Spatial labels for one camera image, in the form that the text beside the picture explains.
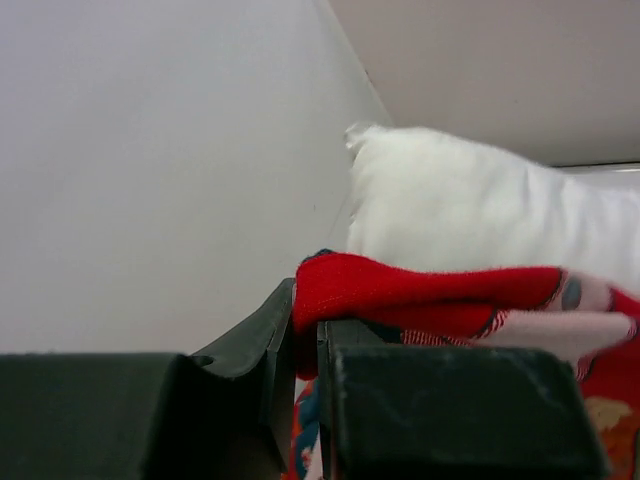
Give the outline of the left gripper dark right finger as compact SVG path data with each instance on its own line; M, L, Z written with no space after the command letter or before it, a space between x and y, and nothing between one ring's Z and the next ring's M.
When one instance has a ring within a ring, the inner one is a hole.
M388 344L317 331L328 479L603 479L610 463L570 366L536 349Z

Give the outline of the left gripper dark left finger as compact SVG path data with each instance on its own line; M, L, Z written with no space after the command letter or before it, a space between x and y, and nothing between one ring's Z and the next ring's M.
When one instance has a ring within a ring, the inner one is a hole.
M206 347L1 359L5 479L277 479L289 458L294 282Z

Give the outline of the white pillow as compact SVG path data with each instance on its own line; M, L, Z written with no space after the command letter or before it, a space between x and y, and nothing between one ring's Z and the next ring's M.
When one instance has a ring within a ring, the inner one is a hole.
M354 126L347 248L417 271L559 266L639 289L639 195L429 128Z

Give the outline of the red patterned pillowcase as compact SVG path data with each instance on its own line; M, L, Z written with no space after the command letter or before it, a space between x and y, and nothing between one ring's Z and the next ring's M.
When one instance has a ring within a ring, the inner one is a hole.
M295 277L298 376L288 477L323 475L317 327L363 320L385 342L538 348L568 362L616 479L639 475L639 300L551 266L419 273L322 250Z

